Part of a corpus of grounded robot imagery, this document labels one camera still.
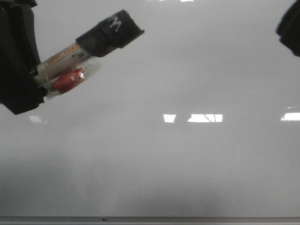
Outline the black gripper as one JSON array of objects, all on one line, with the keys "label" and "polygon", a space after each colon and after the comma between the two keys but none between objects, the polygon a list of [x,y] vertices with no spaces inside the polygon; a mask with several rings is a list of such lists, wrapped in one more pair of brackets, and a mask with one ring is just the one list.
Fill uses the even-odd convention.
[{"label": "black gripper", "polygon": [[277,26],[279,41],[295,56],[300,56],[300,1],[296,0]]}]

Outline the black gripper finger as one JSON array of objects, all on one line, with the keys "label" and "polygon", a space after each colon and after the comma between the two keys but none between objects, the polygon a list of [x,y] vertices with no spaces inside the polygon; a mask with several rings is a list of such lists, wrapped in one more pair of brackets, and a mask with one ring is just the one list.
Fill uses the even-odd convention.
[{"label": "black gripper finger", "polygon": [[15,115],[36,109],[46,89],[35,76],[40,57],[35,37],[34,0],[0,2],[0,102]]}]

